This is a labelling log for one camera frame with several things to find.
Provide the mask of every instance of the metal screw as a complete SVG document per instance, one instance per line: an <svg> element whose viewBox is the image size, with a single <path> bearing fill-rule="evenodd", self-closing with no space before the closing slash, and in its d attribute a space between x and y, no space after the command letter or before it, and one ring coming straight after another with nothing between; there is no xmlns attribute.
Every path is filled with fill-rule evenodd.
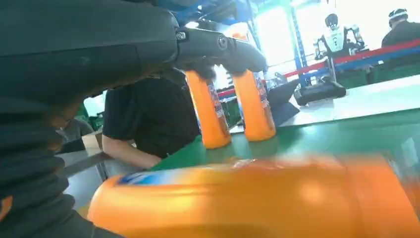
<svg viewBox="0 0 420 238"><path fill-rule="evenodd" d="M226 48L227 48L227 39L226 39L226 37L224 37L224 36L220 36L220 37L219 37L219 40L218 40L217 42L219 43L219 46L220 46L222 49L226 49Z"/></svg>
<svg viewBox="0 0 420 238"><path fill-rule="evenodd" d="M177 40L185 40L187 38L187 34L185 32L178 32L176 33L176 39Z"/></svg>

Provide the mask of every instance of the window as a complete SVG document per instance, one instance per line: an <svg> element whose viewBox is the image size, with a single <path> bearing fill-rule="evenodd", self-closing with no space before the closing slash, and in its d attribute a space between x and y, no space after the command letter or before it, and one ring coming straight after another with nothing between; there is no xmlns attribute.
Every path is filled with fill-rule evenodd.
<svg viewBox="0 0 420 238"><path fill-rule="evenodd" d="M315 57L314 42L322 36L325 27L324 17L319 10L321 7L319 4L312 4L296 11L307 60Z"/></svg>
<svg viewBox="0 0 420 238"><path fill-rule="evenodd" d="M267 58L269 66L291 60L292 64L285 64L281 72L295 70L292 39L283 8L276 7L256 17L258 36L261 49Z"/></svg>
<svg viewBox="0 0 420 238"><path fill-rule="evenodd" d="M85 99L83 103L90 117L96 117L98 113L105 110L105 97L106 91L94 98Z"/></svg>

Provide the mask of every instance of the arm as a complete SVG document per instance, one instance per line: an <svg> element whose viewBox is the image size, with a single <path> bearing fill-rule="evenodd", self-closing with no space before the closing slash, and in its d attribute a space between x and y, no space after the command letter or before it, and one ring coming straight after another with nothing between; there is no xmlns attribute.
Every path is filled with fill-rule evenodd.
<svg viewBox="0 0 420 238"><path fill-rule="evenodd" d="M140 151L128 141L112 139L105 135L102 136L102 147L111 157L141 168L149 169L161 161L158 156Z"/></svg>
<svg viewBox="0 0 420 238"><path fill-rule="evenodd" d="M321 60L322 58L325 57L325 52L321 52L321 50L319 49L319 42L322 42L321 39L317 39L316 41L314 41L314 48L315 48L315 60Z"/></svg>
<svg viewBox="0 0 420 238"><path fill-rule="evenodd" d="M356 39L357 42L357 48L358 49L363 49L363 47L365 47L365 42L363 41L363 38L360 34L360 29L357 25L353 25L352 27L349 28L349 31L353 32L353 35Z"/></svg>
<svg viewBox="0 0 420 238"><path fill-rule="evenodd" d="M78 118L75 118L75 120L79 122L80 136L95 132L95 130L93 130L87 121Z"/></svg>

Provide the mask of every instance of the bottle label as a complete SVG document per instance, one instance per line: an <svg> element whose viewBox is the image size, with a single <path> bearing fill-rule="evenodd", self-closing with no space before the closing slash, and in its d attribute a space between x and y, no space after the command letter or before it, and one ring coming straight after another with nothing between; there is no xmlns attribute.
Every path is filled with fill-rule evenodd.
<svg viewBox="0 0 420 238"><path fill-rule="evenodd" d="M257 86L258 93L260 95L262 107L265 108L265 107L269 107L269 103L268 103L267 93L265 91L262 78L263 78L262 72L254 73L255 85Z"/></svg>
<svg viewBox="0 0 420 238"><path fill-rule="evenodd" d="M180 173L180 170L134 173L122 177L118 184L141 186L176 184Z"/></svg>
<svg viewBox="0 0 420 238"><path fill-rule="evenodd" d="M271 114L270 103L268 102L267 92L265 90L262 78L264 78L263 72L254 73L255 85L258 89L260 95L262 109L264 110L265 119L267 120L267 125L270 129L274 129L273 116Z"/></svg>
<svg viewBox="0 0 420 238"><path fill-rule="evenodd" d="M219 120L220 128L225 136L229 135L229 129L226 122L226 117L223 112L222 104L220 103L219 96L216 89L214 88L213 82L208 82L207 87L211 95L211 100L213 101L214 110L216 111L217 118Z"/></svg>

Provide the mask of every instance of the bright window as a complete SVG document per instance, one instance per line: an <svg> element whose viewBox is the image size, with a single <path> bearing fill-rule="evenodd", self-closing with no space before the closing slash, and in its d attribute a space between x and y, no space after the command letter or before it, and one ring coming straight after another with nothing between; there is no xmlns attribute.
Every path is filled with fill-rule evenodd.
<svg viewBox="0 0 420 238"><path fill-rule="evenodd" d="M322 35L325 23L324 18L319 13L319 4L312 4L296 11L298 19L299 30L301 32L302 44L304 46L305 54L313 55L307 59L314 58L315 48L314 41L319 39Z"/></svg>
<svg viewBox="0 0 420 238"><path fill-rule="evenodd" d="M293 60L293 45L283 8L276 7L256 17L258 36L268 65ZM295 70L294 61L281 71Z"/></svg>

